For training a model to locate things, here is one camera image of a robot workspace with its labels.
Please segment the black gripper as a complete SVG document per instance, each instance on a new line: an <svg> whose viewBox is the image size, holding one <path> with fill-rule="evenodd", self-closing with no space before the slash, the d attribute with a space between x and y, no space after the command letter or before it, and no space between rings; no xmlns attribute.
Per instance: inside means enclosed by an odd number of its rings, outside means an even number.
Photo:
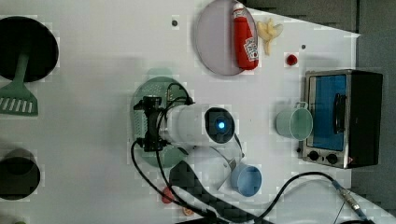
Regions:
<svg viewBox="0 0 396 224"><path fill-rule="evenodd" d="M138 138L138 145L145 152L162 151L166 141L161 139L158 126L161 124L159 118L163 112L161 108L162 98L157 96L144 96L135 106L134 111L143 110L147 118L147 131L143 138Z"/></svg>

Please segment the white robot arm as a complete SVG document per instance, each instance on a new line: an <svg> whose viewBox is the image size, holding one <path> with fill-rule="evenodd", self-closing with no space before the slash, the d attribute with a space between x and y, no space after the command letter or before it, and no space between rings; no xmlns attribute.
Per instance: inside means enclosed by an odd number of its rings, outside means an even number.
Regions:
<svg viewBox="0 0 396 224"><path fill-rule="evenodd" d="M210 222L243 223L253 215L234 205L220 187L240 171L244 158L235 134L232 114L220 105L195 104L186 96L164 101L159 96L144 96L133 106L147 121L146 132L134 145L155 154L158 167L166 158L166 148L183 157L162 172L172 198L180 205L206 217Z"/></svg>

